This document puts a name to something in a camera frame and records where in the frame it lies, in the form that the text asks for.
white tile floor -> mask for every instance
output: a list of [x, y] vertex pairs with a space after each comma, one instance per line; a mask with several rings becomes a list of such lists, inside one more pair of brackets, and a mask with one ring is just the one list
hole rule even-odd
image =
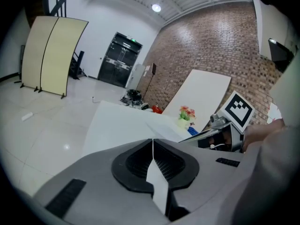
[[[52, 176], [81, 156], [99, 103], [119, 104], [125, 89], [90, 78], [69, 78], [67, 97], [14, 83], [0, 83], [0, 158], [11, 183], [34, 195]], [[34, 113], [22, 121], [22, 116]]]

black slot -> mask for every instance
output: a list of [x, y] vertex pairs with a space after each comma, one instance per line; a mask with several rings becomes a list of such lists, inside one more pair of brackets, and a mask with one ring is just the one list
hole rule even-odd
[[63, 218], [85, 184], [85, 181], [72, 179], [45, 208], [55, 216]]
[[216, 160], [216, 162], [223, 163], [223, 164], [226, 164], [226, 165], [229, 165], [229, 166], [233, 166], [233, 167], [237, 167], [240, 164], [240, 162], [238, 162], [238, 161], [229, 160], [229, 159], [222, 158], [222, 157], [219, 157]]

beige panel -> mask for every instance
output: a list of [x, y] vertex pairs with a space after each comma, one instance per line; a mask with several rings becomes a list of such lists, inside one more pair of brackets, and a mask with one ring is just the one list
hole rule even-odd
[[70, 62], [87, 24], [87, 21], [62, 17], [56, 22], [44, 55], [41, 76], [43, 91], [67, 94]]
[[23, 57], [22, 83], [40, 88], [43, 56], [57, 17], [36, 17], [28, 36]]

white wall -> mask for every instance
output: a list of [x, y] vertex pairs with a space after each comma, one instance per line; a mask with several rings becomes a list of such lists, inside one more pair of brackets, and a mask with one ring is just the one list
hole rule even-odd
[[[50, 10], [54, 5], [55, 0], [49, 0]], [[105, 53], [116, 32], [134, 38], [143, 45], [135, 63], [143, 64], [162, 27], [118, 0], [67, 0], [67, 17], [89, 22], [76, 53], [84, 51], [81, 68], [86, 75], [92, 77], [98, 76]]]
[[0, 47], [0, 78], [19, 72], [21, 45], [26, 45], [30, 27], [22, 9]]
[[270, 38], [295, 53], [295, 45], [299, 44], [299, 38], [290, 20], [272, 5], [265, 5], [260, 0], [253, 2], [257, 19], [259, 53], [271, 60], [268, 42]]

black door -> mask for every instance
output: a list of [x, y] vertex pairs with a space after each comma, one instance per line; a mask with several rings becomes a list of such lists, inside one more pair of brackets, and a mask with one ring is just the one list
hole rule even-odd
[[136, 61], [138, 51], [131, 48], [130, 40], [116, 36], [108, 49], [102, 63], [98, 79], [120, 87], [125, 87], [131, 69]]

